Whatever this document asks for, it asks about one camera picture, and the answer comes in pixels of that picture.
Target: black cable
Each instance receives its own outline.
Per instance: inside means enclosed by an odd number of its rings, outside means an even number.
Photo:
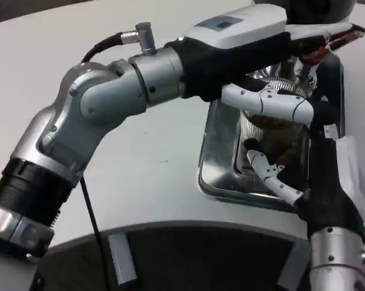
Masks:
[[[93,48],[85,55],[85,57],[81,62],[89,62],[92,59],[92,57],[95,56],[97,53],[101,53],[104,50],[109,49],[110,47],[114,47],[116,45],[123,45],[121,36],[122,33],[119,32],[95,44]]]
[[[116,45],[123,45],[121,36],[122,33],[119,32],[95,44],[93,48],[83,57],[83,60],[81,62],[89,62],[92,59],[92,57],[95,56],[97,53],[101,53],[104,50],[109,49],[110,47],[114,47]],[[90,195],[88,193],[87,185],[85,184],[84,176],[82,176],[80,179],[80,185],[81,185],[81,190],[83,191],[85,204],[87,206],[87,210],[90,215],[93,231],[95,233],[96,243],[99,246],[99,251],[101,254],[105,289],[107,291],[111,291],[109,283],[110,281],[109,281],[108,265],[107,265],[107,252],[104,249],[102,236],[100,235],[98,224],[96,223],[95,214],[93,213]]]
[[[81,190],[83,191],[85,204],[87,205],[87,210],[88,210],[88,213],[90,215],[93,231],[95,233],[96,243],[98,244],[99,250],[100,250],[100,253],[101,253],[102,268],[103,268],[103,275],[104,275],[104,281],[105,281],[104,282],[105,283],[105,289],[107,291],[111,291],[110,283],[109,283],[110,281],[109,281],[108,265],[107,265],[107,252],[105,251],[103,243],[102,243],[102,236],[100,235],[98,225],[96,223],[95,214],[93,213],[91,200],[90,200],[90,195],[88,193],[88,189],[87,189],[87,185],[85,184],[84,177],[81,177],[80,185],[81,185]]]

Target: white tabletop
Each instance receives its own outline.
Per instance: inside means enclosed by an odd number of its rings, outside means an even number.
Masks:
[[[150,21],[156,44],[175,39],[208,17],[247,5],[233,1],[93,1],[0,23],[0,171],[33,115],[56,97],[64,73],[94,43],[137,22]],[[365,26],[365,6],[351,17]],[[139,52],[110,49],[108,63]],[[346,69],[347,132],[359,143],[365,174],[365,38],[339,54]],[[85,177],[101,230],[161,222],[221,224],[290,239],[305,239],[296,215],[218,202],[197,183],[208,104],[176,100],[129,118],[108,134]],[[80,188],[63,205],[52,246],[93,233]]]

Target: stainless steel tray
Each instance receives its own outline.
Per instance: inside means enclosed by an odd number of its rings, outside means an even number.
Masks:
[[[294,212],[282,199],[269,193],[251,173],[236,168],[239,149],[239,110],[220,101],[211,103],[199,162],[199,186],[213,197],[228,202]]]
[[[340,111],[337,127],[342,137],[345,132],[343,66],[335,55],[320,64],[317,80],[320,80],[320,97],[327,96]],[[199,186],[206,194],[222,201],[295,212],[270,193],[253,170],[249,175],[248,169],[243,174],[237,169],[239,118],[240,110],[220,101],[211,103],[199,159]]]

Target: robotic arm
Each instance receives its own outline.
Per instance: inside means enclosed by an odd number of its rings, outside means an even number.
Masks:
[[[139,42],[143,54],[107,66],[82,62],[71,68],[56,100],[33,118],[3,171],[0,254],[44,255],[60,207],[99,142],[127,117],[148,107],[200,96],[306,125],[333,123],[335,111],[327,102],[290,98],[291,93],[274,91],[270,84],[246,79],[246,74],[292,56],[317,65],[331,50],[361,37],[364,29],[350,23],[286,22],[285,9],[253,5],[200,22],[157,50],[150,24],[142,23],[115,37],[120,44]],[[259,175],[262,170],[281,170],[270,166],[257,149],[247,154]],[[260,177],[267,185],[279,186],[279,196],[286,192],[282,197],[292,205],[303,196],[277,185],[274,174]]]

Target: dark floor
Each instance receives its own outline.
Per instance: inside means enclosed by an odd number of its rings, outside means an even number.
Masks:
[[[0,0],[0,21],[78,2],[84,1]],[[292,247],[287,241],[224,229],[147,230],[129,233],[129,241],[139,281],[125,289],[134,291],[276,290]],[[109,263],[110,284],[116,289]],[[46,291],[104,290],[94,241],[47,256],[39,270],[47,281]],[[309,290],[307,276],[300,290]]]

